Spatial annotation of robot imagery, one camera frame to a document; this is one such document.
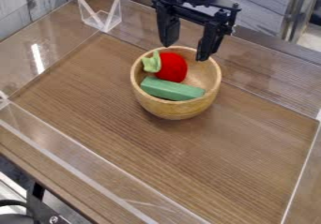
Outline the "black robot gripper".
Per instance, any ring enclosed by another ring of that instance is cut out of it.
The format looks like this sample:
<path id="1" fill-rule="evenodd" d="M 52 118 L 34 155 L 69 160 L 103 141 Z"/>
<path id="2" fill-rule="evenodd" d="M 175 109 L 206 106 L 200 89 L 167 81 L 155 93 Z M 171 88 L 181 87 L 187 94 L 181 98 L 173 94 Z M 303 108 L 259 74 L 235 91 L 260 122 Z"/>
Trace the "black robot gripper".
<path id="1" fill-rule="evenodd" d="M 179 18 L 202 24 L 203 36 L 196 46 L 196 61 L 206 61 L 216 53 L 224 35 L 231 33 L 240 7 L 230 0 L 152 0 L 156 12 L 159 39 L 168 47 L 179 38 Z"/>

